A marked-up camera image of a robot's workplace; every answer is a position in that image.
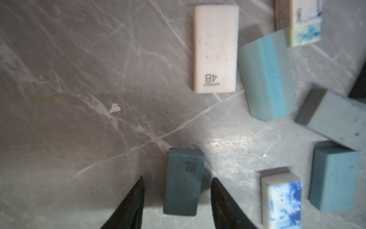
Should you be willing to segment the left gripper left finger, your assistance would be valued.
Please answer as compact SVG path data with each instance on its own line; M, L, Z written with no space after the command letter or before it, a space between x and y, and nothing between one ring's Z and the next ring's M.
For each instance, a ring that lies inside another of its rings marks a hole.
M140 176L101 229L140 229L142 227L144 196L144 178Z

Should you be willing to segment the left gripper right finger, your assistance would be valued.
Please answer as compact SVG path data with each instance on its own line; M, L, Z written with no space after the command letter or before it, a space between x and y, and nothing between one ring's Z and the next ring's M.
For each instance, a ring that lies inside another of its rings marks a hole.
M216 177L211 183L211 205L216 229L257 229Z

